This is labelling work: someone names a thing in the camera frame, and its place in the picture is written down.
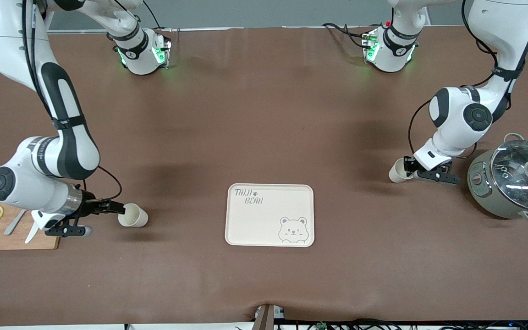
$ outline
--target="cooking pot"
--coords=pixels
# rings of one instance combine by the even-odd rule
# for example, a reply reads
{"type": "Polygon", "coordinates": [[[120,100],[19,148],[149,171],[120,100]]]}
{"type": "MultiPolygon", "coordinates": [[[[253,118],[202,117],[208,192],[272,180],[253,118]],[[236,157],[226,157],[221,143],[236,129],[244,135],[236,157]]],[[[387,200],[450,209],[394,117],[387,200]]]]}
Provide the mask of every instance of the cooking pot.
{"type": "Polygon", "coordinates": [[[528,141],[516,133],[476,157],[467,172],[472,196],[484,209],[506,219],[528,220],[528,141]],[[507,141],[513,136],[517,140],[507,141]]]}

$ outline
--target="white paper cup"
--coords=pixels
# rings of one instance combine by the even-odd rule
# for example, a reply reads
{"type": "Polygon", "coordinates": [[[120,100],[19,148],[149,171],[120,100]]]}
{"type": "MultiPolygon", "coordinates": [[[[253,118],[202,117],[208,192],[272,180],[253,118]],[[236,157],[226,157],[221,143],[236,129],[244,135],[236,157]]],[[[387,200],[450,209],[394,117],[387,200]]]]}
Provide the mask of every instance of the white paper cup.
{"type": "Polygon", "coordinates": [[[123,207],[126,208],[125,214],[118,214],[117,219],[124,227],[142,227],[148,222],[148,213],[138,205],[130,203],[123,207]]]}
{"type": "Polygon", "coordinates": [[[390,171],[388,172],[388,177],[390,178],[390,181],[394,183],[405,182],[410,178],[413,178],[413,176],[407,176],[407,172],[405,171],[404,159],[402,158],[399,158],[396,163],[392,165],[390,171]]]}

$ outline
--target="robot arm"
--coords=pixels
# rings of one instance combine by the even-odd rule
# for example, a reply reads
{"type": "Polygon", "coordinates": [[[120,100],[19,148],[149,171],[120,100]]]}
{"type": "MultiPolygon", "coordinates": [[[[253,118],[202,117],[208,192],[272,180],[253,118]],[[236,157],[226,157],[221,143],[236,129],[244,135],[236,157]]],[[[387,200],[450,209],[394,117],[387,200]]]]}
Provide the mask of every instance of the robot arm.
{"type": "Polygon", "coordinates": [[[152,29],[143,29],[130,9],[142,0],[48,0],[49,11],[78,11],[95,20],[117,45],[124,67],[136,75],[148,75],[168,67],[170,39],[152,29]]]}
{"type": "Polygon", "coordinates": [[[456,0],[388,0],[392,21],[364,36],[364,58],[385,72],[399,71],[411,60],[415,42],[425,26],[426,6],[448,4],[456,0]]]}
{"type": "Polygon", "coordinates": [[[503,115],[522,72],[528,51],[528,0],[475,0],[469,26],[478,39],[497,49],[498,65],[482,88],[442,88],[435,94],[429,115],[437,131],[414,158],[407,157],[407,175],[442,183],[457,181],[449,181],[452,176],[440,167],[480,140],[503,115]]]}
{"type": "Polygon", "coordinates": [[[0,201],[36,210],[32,215],[40,229],[59,236],[86,234],[81,226],[70,226],[68,219],[90,213],[123,213],[119,203],[90,203],[93,194],[60,180],[84,180],[97,169],[100,156],[71,79],[56,62],[44,21],[31,0],[19,4],[0,0],[0,72],[38,91],[58,133],[21,142],[12,158],[0,167],[0,201]],[[33,49],[28,31],[35,31],[33,49]],[[32,62],[27,59],[26,48],[32,62]],[[64,226],[60,231],[59,222],[64,226]]]}

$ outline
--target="wooden cutting board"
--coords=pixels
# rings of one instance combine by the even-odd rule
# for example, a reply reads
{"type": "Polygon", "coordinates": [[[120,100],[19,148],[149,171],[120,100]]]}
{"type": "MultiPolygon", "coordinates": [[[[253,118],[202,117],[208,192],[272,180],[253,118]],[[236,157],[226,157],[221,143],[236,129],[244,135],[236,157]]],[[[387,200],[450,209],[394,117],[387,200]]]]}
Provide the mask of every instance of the wooden cutting board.
{"type": "Polygon", "coordinates": [[[4,214],[0,218],[0,249],[55,249],[58,247],[60,237],[46,236],[42,230],[38,230],[30,243],[24,243],[34,223],[29,211],[24,213],[13,233],[10,236],[5,236],[6,228],[21,209],[5,205],[2,202],[0,202],[0,206],[4,209],[4,214]]]}

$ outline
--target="black cable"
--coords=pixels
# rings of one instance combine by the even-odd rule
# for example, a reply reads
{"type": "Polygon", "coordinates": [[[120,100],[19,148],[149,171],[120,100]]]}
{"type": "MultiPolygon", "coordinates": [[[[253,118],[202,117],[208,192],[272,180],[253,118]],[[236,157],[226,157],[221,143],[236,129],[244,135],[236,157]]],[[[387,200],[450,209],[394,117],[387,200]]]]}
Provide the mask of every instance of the black cable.
{"type": "Polygon", "coordinates": [[[411,153],[414,154],[415,153],[415,148],[413,148],[413,142],[411,141],[411,129],[413,127],[413,121],[415,121],[415,117],[417,117],[417,114],[419,114],[419,111],[421,111],[421,109],[423,109],[424,106],[426,106],[429,102],[431,102],[431,100],[428,100],[427,102],[423,103],[416,111],[415,113],[413,113],[412,117],[411,117],[411,121],[409,122],[409,130],[408,130],[408,133],[407,133],[407,138],[409,140],[409,147],[411,148],[411,153]]]}
{"type": "Polygon", "coordinates": [[[489,54],[487,50],[485,49],[482,49],[482,45],[476,40],[476,47],[478,47],[478,49],[480,50],[480,52],[483,52],[483,53],[486,53],[486,54],[489,54]]]}
{"type": "Polygon", "coordinates": [[[126,7],[124,7],[121,2],[119,2],[118,0],[113,0],[115,1],[116,4],[118,4],[126,13],[130,14],[132,17],[134,17],[134,19],[138,22],[141,22],[142,20],[140,19],[139,16],[137,15],[134,15],[132,12],[130,12],[126,7]]]}
{"type": "Polygon", "coordinates": [[[476,83],[476,84],[473,84],[474,87],[478,87],[480,86],[481,84],[487,82],[490,80],[490,78],[492,78],[494,76],[494,73],[491,73],[486,79],[484,79],[483,81],[479,82],[479,83],[476,83]]]}
{"type": "Polygon", "coordinates": [[[370,49],[370,46],[365,46],[363,44],[358,44],[355,40],[354,40],[354,37],[352,37],[352,34],[350,33],[350,30],[347,28],[347,24],[344,24],[344,29],[346,29],[346,32],[347,32],[347,35],[350,36],[350,40],[352,40],[352,42],[360,47],[360,48],[364,48],[365,50],[369,50],[370,49]]]}
{"type": "Polygon", "coordinates": [[[121,182],[119,182],[119,180],[114,175],[112,175],[111,172],[104,169],[101,165],[99,165],[98,167],[101,171],[104,171],[105,173],[107,173],[107,175],[111,176],[111,178],[113,178],[113,180],[115,180],[115,182],[117,182],[117,185],[119,186],[119,192],[115,196],[111,196],[109,198],[101,198],[100,200],[101,201],[114,200],[115,198],[119,197],[119,195],[121,195],[121,192],[123,191],[123,188],[121,187],[121,182]]]}
{"type": "Polygon", "coordinates": [[[456,158],[458,158],[458,159],[467,159],[467,158],[471,157],[476,152],[476,148],[478,148],[478,142],[474,143],[474,148],[472,149],[472,152],[469,155],[467,155],[467,156],[457,156],[456,158]]]}
{"type": "Polygon", "coordinates": [[[348,31],[342,29],[341,27],[339,27],[338,25],[335,25],[333,23],[325,23],[323,24],[323,27],[332,27],[332,28],[335,28],[337,29],[337,31],[343,33],[343,34],[349,34],[351,36],[355,36],[357,38],[362,38],[362,35],[361,34],[357,34],[357,33],[348,33],[348,31]]]}
{"type": "Polygon", "coordinates": [[[470,33],[470,35],[474,39],[476,39],[476,43],[481,44],[484,47],[484,49],[486,50],[485,53],[492,55],[492,58],[494,59],[494,66],[497,66],[498,59],[496,58],[495,52],[493,52],[493,50],[487,44],[484,44],[482,40],[478,39],[478,37],[476,37],[474,33],[472,33],[472,30],[470,29],[470,25],[468,24],[468,20],[466,19],[466,0],[462,0],[462,21],[463,21],[463,25],[466,27],[466,30],[470,33]]]}
{"type": "Polygon", "coordinates": [[[152,11],[152,9],[150,8],[150,6],[148,6],[148,4],[146,4],[146,1],[143,0],[142,1],[144,6],[146,6],[146,8],[148,8],[148,11],[152,14],[152,18],[154,19],[154,21],[156,22],[156,28],[157,29],[164,29],[164,27],[162,27],[159,23],[158,23],[158,19],[156,19],[156,16],[154,15],[154,12],[152,11]]]}
{"type": "Polygon", "coordinates": [[[32,28],[32,43],[31,43],[31,50],[32,50],[32,58],[30,59],[30,53],[28,51],[28,32],[27,32],[27,26],[26,26],[26,19],[27,19],[27,6],[28,6],[28,0],[22,1],[22,41],[23,41],[23,52],[26,57],[26,65],[27,69],[30,73],[30,78],[32,79],[32,84],[34,85],[34,89],[36,90],[36,93],[38,94],[38,97],[40,98],[40,101],[42,101],[42,104],[44,105],[44,109],[46,109],[46,112],[48,113],[48,116],[52,119],[52,113],[50,112],[50,108],[48,107],[48,103],[46,103],[46,99],[44,98],[44,94],[42,94],[42,90],[40,89],[40,83],[38,82],[38,77],[36,76],[36,65],[35,65],[35,58],[36,54],[34,52],[35,44],[36,44],[36,28],[32,28]]]}

